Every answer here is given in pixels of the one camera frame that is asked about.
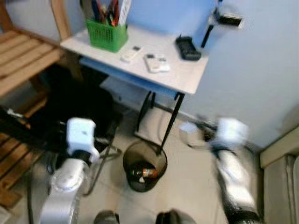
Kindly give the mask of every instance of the table top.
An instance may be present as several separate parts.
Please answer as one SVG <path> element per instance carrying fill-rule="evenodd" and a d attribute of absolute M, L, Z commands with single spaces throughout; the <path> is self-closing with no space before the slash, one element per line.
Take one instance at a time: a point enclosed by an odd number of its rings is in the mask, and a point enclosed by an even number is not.
<path fill-rule="evenodd" d="M 208 55 L 203 49 L 200 49 L 202 56 L 199 61 L 186 61 L 181 59 L 175 45 L 176 36 L 160 34 L 131 25 L 128 26 L 128 35 L 128 41 L 117 53 L 93 47 L 86 29 L 61 42 L 61 46 L 79 55 L 170 89 L 188 94 L 196 92 L 208 61 Z M 142 47 L 142 51 L 131 63 L 121 61 L 120 57 L 133 46 Z M 143 58 L 145 54 L 165 55 L 171 70 L 160 73 L 148 72 Z"/>

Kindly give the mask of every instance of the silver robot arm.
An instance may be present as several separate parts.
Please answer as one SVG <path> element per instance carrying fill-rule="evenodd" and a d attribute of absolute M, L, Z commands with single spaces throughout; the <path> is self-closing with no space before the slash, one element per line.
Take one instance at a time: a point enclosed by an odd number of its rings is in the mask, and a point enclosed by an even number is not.
<path fill-rule="evenodd" d="M 221 119 L 215 139 L 210 142 L 216 157 L 221 199 L 229 224 L 261 224 L 249 191 L 250 175 L 234 149 L 245 143 L 248 128 L 235 119 Z"/>
<path fill-rule="evenodd" d="M 67 123 L 67 152 L 70 156 L 52 176 L 50 194 L 41 215 L 41 224 L 77 223 L 80 198 L 90 164 L 100 154 L 94 148 L 95 123 L 89 119 L 72 118 Z"/>

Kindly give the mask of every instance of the green basket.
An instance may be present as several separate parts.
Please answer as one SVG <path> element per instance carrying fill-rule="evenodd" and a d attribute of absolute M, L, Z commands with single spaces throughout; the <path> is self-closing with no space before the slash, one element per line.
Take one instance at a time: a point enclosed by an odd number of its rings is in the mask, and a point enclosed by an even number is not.
<path fill-rule="evenodd" d="M 94 20 L 86 20 L 91 45 L 117 52 L 128 40 L 127 26 L 112 27 Z"/>

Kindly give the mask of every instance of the black remote control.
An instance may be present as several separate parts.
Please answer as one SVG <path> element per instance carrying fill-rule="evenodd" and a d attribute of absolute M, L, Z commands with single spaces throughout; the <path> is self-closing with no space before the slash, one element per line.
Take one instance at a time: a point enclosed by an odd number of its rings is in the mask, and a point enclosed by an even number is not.
<path fill-rule="evenodd" d="M 188 61 L 198 61 L 201 57 L 201 53 L 198 52 L 192 43 L 192 38 L 189 36 L 179 36 L 176 39 L 176 44 L 179 48 L 183 59 Z"/>

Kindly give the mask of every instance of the black mesh trash can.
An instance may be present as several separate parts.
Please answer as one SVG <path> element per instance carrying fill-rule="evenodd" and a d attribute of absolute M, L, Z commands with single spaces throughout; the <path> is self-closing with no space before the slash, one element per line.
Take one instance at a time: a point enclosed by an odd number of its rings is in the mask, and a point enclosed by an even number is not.
<path fill-rule="evenodd" d="M 139 140 L 133 143 L 126 150 L 123 157 L 123 167 L 125 169 L 129 186 L 138 192 L 151 190 L 158 180 L 163 176 L 167 168 L 167 157 L 164 150 L 157 154 L 160 146 Z M 157 171 L 156 178 L 140 178 L 132 176 L 134 170 L 154 169 Z"/>

